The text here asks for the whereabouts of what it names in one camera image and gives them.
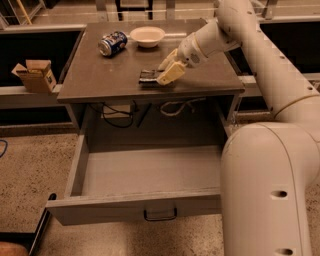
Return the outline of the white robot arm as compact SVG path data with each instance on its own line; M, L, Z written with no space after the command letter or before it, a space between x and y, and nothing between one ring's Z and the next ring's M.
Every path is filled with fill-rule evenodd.
M218 0L214 20L159 65L167 85L241 48L273 116L237 129L221 158L225 256L312 256L305 191L320 176L320 94L263 33L250 0Z

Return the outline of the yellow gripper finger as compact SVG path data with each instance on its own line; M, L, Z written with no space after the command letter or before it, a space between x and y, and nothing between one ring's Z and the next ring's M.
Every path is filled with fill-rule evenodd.
M164 71L177 57L178 49L174 49L158 66L158 71Z
M176 81L185 73L185 65L181 61L171 62L165 70L157 77L156 81L160 85L168 85Z

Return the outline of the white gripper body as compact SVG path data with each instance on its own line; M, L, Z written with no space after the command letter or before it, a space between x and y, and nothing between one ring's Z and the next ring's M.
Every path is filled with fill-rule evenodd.
M196 33L191 33L183 39L177 48L177 58L188 68L196 68L207 61L197 42Z

